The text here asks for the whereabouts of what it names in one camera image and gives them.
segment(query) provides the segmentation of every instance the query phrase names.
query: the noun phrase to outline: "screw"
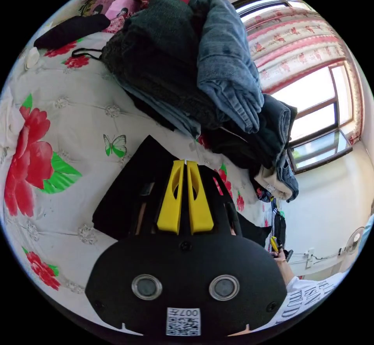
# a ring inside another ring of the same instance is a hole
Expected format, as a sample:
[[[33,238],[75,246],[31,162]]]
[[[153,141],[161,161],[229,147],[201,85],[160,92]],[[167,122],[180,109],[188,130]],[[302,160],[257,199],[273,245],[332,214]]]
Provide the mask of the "screw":
[[[192,249],[192,245],[188,241],[183,241],[179,247],[183,252],[188,252]]]
[[[98,299],[93,303],[93,305],[95,306],[97,310],[102,310],[104,308],[103,303],[99,301]]]
[[[270,302],[269,305],[266,307],[266,311],[268,313],[271,313],[272,311],[274,311],[274,309],[278,306],[278,304],[276,302]]]

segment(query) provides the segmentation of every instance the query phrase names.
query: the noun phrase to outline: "beige clothing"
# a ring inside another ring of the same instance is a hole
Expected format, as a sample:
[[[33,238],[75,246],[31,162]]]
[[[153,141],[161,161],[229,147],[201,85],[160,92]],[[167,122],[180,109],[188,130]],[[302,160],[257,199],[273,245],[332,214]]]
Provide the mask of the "beige clothing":
[[[254,179],[274,197],[280,200],[288,200],[292,196],[292,190],[278,180],[277,172],[274,167],[266,169],[264,166],[261,166],[259,173]]]

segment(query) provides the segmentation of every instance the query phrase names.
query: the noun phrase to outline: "qr code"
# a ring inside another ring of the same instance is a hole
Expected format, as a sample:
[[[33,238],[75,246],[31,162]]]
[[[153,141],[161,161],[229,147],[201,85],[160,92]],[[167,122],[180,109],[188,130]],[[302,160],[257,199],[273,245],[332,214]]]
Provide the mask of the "qr code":
[[[166,334],[169,336],[199,336],[200,310],[168,308]]]

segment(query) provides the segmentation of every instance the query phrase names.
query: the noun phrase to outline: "wall outlet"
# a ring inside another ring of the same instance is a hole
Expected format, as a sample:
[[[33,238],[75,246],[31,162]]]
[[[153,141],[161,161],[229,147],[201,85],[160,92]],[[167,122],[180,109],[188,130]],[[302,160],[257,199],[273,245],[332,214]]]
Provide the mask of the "wall outlet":
[[[307,256],[307,265],[305,268],[310,268],[313,265],[313,253],[314,253],[314,248],[309,248],[309,250],[305,253]]]
[[[345,246],[339,248],[338,256],[341,256],[345,251],[346,251],[346,247]]]

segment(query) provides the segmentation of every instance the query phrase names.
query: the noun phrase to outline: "window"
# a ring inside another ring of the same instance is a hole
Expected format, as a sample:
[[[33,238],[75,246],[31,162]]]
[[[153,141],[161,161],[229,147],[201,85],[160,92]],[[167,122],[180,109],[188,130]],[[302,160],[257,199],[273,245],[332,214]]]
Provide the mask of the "window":
[[[338,159],[350,151],[352,146],[344,134],[336,129],[290,148],[289,156],[295,174],[299,174]]]
[[[351,89],[344,63],[314,71],[272,96],[298,110],[291,145],[352,120]]]
[[[269,10],[280,6],[292,6],[305,10],[313,10],[302,0],[239,0],[233,3],[236,12],[240,15],[242,22]]]
[[[315,11],[302,0],[239,0],[233,5],[242,22],[280,6]],[[295,174],[352,150],[340,130],[353,120],[351,87],[344,62],[315,70],[272,96],[298,110],[288,148]]]

